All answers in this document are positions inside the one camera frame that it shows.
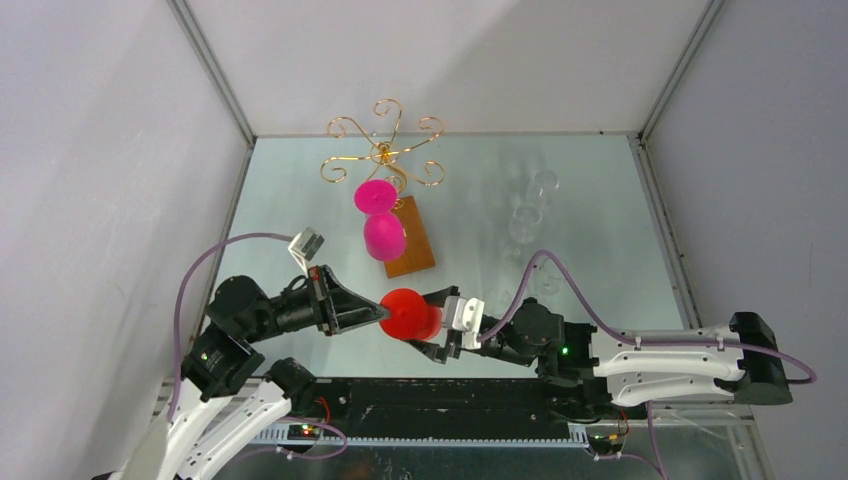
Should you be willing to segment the red wine glass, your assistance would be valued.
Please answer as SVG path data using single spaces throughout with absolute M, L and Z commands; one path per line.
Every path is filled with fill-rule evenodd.
M 397 340 L 428 341 L 441 330 L 441 310 L 430 306 L 418 292 L 399 288 L 388 292 L 380 301 L 389 316 L 379 325 L 389 337 Z

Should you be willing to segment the pink wine glass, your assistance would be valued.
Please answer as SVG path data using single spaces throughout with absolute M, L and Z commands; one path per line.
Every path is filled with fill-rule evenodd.
M 363 237 L 368 254 L 375 260 L 390 262 L 406 249 L 404 227 L 392 212 L 398 200 L 395 187 L 386 180 L 369 180 L 354 193 L 354 204 L 366 215 Z

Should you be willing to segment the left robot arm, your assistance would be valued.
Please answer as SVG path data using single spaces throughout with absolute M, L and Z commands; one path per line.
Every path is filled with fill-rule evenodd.
M 216 418 L 262 366 L 255 344 L 314 327 L 327 336 L 382 321 L 386 307 L 340 285 L 326 265 L 309 268 L 270 297 L 234 276 L 205 309 L 210 325 L 179 364 L 165 411 L 132 456 L 108 479 L 211 479 L 262 430 L 304 416 L 316 378 L 293 358 L 276 361 L 258 387 L 222 421 Z

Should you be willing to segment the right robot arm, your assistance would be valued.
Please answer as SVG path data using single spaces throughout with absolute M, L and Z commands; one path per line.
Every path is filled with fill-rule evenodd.
M 498 320 L 485 314 L 481 300 L 463 298 L 454 288 L 426 296 L 398 289 L 382 304 L 389 311 L 383 331 L 431 361 L 468 352 L 533 367 L 586 416 L 606 418 L 618 408 L 696 396 L 759 406 L 793 400 L 776 336 L 753 312 L 738 312 L 725 326 L 611 335 L 568 322 L 527 298 L 492 338 L 480 341 L 478 335 Z

